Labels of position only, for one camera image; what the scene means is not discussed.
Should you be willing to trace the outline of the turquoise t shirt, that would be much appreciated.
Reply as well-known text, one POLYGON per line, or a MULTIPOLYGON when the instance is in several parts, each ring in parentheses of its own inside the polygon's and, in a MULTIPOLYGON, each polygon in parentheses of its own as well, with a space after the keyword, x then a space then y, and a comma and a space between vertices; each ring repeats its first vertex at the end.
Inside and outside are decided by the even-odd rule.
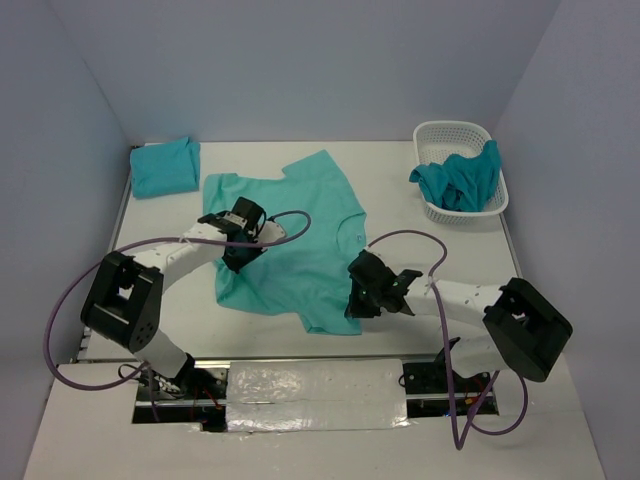
POLYGON ((200 143, 189 137, 133 149, 130 153, 133 197, 150 199, 198 191, 200 150, 200 143))

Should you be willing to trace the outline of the dark teal t shirt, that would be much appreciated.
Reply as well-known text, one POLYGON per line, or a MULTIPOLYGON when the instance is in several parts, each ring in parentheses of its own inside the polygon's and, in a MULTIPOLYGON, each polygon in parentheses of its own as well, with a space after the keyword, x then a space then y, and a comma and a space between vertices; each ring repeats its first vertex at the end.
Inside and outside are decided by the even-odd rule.
POLYGON ((451 154, 443 164, 417 166, 409 181, 417 184, 423 198, 438 208, 479 213, 497 190, 501 165, 497 142, 490 140, 475 157, 451 154))

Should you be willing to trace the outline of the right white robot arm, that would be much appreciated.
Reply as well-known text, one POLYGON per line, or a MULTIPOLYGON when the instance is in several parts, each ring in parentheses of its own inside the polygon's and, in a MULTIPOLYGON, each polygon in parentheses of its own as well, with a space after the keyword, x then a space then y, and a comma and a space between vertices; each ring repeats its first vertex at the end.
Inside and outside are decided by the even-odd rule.
POLYGON ((456 391, 470 377, 511 370, 526 380, 547 380, 573 334, 570 322, 528 281, 472 285, 437 280, 419 270, 394 273, 363 250, 348 267, 352 282, 345 316, 368 319, 382 313, 436 316, 481 329, 481 335, 448 337, 448 358, 435 366, 435 380, 456 391))

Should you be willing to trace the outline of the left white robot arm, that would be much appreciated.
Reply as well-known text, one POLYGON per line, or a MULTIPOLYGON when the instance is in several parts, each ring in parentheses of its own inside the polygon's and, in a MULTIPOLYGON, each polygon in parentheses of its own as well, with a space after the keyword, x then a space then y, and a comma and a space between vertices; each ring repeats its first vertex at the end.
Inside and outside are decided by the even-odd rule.
POLYGON ((171 397, 211 391, 214 377, 161 330, 162 297, 183 277, 218 259, 239 271, 265 252, 254 245, 264 238, 266 225, 265 210, 241 197, 232 209, 199 218, 176 240, 134 255, 109 253, 98 267, 81 321, 150 366, 171 397))

